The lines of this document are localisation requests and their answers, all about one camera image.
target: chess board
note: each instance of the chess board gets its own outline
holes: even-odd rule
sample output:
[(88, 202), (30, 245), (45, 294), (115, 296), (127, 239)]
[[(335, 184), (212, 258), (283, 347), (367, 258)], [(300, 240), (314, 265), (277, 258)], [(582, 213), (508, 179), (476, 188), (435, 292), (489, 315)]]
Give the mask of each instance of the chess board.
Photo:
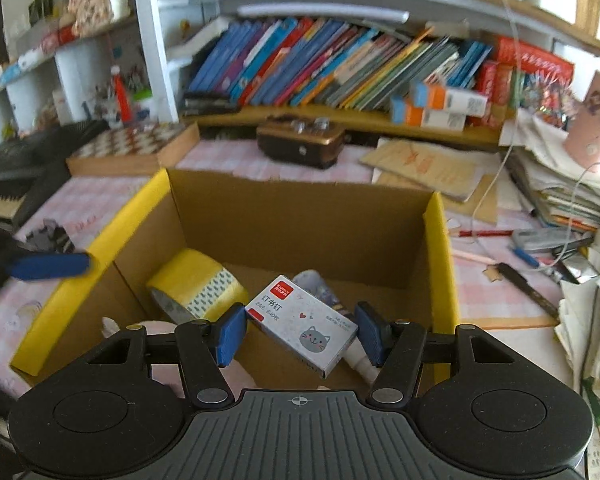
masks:
[(153, 124), (109, 130), (68, 160), (73, 176), (151, 175), (175, 166), (200, 140), (195, 124)]

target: blue pen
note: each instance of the blue pen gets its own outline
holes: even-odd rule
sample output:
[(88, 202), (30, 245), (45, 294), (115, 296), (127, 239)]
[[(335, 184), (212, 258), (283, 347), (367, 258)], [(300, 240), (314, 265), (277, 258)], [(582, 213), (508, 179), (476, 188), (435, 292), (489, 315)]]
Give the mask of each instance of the blue pen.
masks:
[(554, 280), (555, 283), (560, 283), (563, 279), (561, 273), (554, 269), (553, 267), (546, 266), (541, 264), (538, 260), (536, 260), (531, 254), (526, 251), (520, 249), (519, 247), (510, 247), (511, 252), (513, 252), (517, 257), (519, 257), (523, 262), (528, 264), (530, 267), (534, 269), (541, 269), (541, 272)]
[(533, 256), (531, 256), (531, 254), (529, 254), (526, 251), (520, 249), (519, 247), (512, 247), (511, 251), (517, 257), (519, 257), (523, 262), (525, 262), (526, 264), (530, 265), (534, 269), (537, 269), (538, 267), (540, 267), (540, 262), (538, 260), (536, 260)]

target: desk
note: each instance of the desk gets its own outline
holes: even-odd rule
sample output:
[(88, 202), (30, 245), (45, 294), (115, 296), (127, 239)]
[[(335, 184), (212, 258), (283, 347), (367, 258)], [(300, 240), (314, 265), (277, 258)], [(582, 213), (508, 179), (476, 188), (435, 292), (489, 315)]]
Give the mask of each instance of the desk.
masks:
[[(259, 152), (252, 140), (203, 140), (185, 156), (178, 168), (224, 171), (257, 180), (370, 183), (372, 171), (358, 164), (360, 156), (369, 150), (370, 148), (347, 146), (337, 165), (321, 171), (273, 162)], [(53, 218), (67, 229), (77, 247), (87, 248), (103, 227), (147, 181), (148, 178), (145, 177), (72, 178), (29, 219), (16, 236), (24, 239), (32, 229), (42, 225), (43, 219)], [(469, 225), (467, 218), (459, 218), (453, 214), (448, 216), (459, 220), (465, 227)], [(501, 211), (500, 217), (499, 227), (535, 226), (534, 222), (522, 213)], [(480, 227), (488, 226), (478, 222), (477, 228)], [(467, 240), (455, 240), (454, 243), (465, 244), (462, 247), (464, 250), (478, 252), (466, 245)], [(509, 254), (505, 247), (506, 240), (491, 238), (485, 239), (484, 243), (490, 252), (501, 255), (505, 261), (517, 268), (523, 266)], [(494, 330), (528, 327), (523, 332), (498, 330), (494, 335), (512, 344), (514, 349), (550, 373), (556, 376), (568, 373), (564, 366), (558, 364), (559, 358), (564, 360), (564, 354), (560, 345), (553, 339), (553, 330), (550, 328), (552, 321), (543, 315), (535, 303), (509, 283), (489, 283), (482, 275), (484, 266), (456, 259), (454, 269), (460, 322), (475, 321), (480, 326)], [(557, 303), (560, 299), (558, 286), (545, 276), (533, 275), (530, 282), (551, 301)], [(14, 396), (20, 396), (29, 386), (9, 368), (9, 362), (36, 313), (57, 285), (57, 280), (41, 283), (10, 280), (0, 291), (0, 386)], [(552, 359), (545, 360), (548, 355), (547, 348), (553, 349), (555, 363)]]

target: red logo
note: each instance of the red logo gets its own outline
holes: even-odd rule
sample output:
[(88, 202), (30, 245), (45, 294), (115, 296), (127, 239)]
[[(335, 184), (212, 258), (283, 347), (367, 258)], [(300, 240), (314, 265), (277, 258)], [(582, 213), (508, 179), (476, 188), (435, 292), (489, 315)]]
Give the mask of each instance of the red logo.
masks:
[(277, 282), (271, 289), (271, 293), (275, 297), (280, 298), (280, 300), (284, 300), (293, 291), (293, 287), (287, 285), (285, 282)]
[(249, 309), (249, 314), (251, 314), (255, 319), (257, 319), (260, 322), (264, 321), (264, 316), (254, 308)]

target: packing tape roll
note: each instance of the packing tape roll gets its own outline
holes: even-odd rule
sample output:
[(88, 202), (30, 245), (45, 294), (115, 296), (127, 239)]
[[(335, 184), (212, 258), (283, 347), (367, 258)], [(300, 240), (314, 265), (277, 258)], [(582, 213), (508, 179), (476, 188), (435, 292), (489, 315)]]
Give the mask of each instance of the packing tape roll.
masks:
[(249, 303), (246, 289), (214, 259), (180, 251), (147, 283), (154, 301), (174, 323), (216, 321), (232, 304)]

